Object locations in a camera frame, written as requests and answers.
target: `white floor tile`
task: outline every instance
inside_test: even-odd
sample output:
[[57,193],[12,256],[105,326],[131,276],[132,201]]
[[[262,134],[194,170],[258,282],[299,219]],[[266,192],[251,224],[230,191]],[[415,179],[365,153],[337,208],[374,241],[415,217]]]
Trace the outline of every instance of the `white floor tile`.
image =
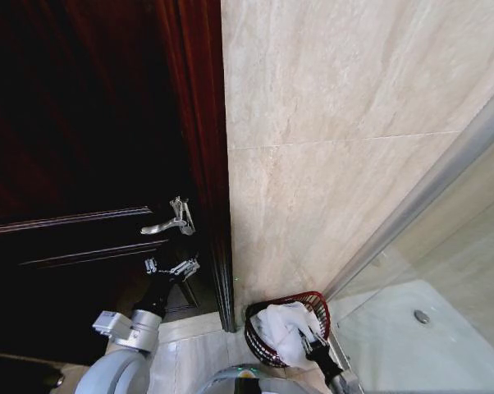
[[178,342],[160,344],[150,365],[148,394],[174,392]]
[[194,394],[216,372],[229,366],[224,332],[177,342],[175,394]]

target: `floor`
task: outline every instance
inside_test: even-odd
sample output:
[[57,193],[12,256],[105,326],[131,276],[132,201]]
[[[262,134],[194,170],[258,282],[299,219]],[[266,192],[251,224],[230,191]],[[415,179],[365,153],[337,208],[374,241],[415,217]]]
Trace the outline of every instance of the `floor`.
[[[319,369],[272,369],[261,365],[245,343],[243,328],[235,333],[224,332],[217,313],[164,323],[159,329],[159,342],[150,369],[148,394],[195,394],[216,372],[238,364],[256,364],[275,377],[306,382],[322,393],[331,393]],[[87,369],[65,366],[65,382],[53,394],[72,394]]]

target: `door trim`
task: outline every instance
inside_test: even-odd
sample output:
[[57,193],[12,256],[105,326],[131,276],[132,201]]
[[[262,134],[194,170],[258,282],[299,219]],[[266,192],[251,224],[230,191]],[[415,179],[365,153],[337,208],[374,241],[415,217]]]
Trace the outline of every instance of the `door trim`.
[[218,311],[234,332],[231,213],[219,0],[157,2],[181,130],[212,262]]

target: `door handle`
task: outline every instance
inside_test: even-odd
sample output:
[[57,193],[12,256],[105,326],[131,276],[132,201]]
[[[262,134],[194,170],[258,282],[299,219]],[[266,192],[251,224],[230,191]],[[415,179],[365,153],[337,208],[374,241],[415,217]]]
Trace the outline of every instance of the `door handle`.
[[168,222],[142,227],[140,233],[150,236],[152,234],[158,234],[159,232],[165,231],[171,227],[179,227],[182,234],[192,236],[196,232],[196,229],[194,228],[194,223],[192,222],[192,217],[190,216],[187,201],[188,200],[181,200],[178,195],[171,201],[171,206],[172,209],[174,209],[176,216]]

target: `marble wall tile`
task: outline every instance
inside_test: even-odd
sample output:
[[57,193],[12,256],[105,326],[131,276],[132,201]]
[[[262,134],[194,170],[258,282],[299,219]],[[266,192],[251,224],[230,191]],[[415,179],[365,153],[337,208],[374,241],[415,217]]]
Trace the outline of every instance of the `marble wall tile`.
[[230,151],[238,309],[322,291],[456,134]]
[[222,0],[231,149],[462,131],[494,94],[494,1]]

